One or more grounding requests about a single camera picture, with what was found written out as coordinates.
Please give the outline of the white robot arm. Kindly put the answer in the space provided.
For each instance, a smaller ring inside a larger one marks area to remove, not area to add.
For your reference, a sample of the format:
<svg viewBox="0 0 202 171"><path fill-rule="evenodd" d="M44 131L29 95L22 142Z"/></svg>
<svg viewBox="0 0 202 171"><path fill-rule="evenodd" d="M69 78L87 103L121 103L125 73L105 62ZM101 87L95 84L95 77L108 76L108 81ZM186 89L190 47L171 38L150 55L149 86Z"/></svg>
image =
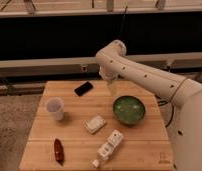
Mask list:
<svg viewBox="0 0 202 171"><path fill-rule="evenodd" d="M175 171L202 171L202 84L133 62L125 58L126 52L120 40L100 49L95 55L100 76L111 82L120 75L177 107L180 134L174 146Z"/></svg>

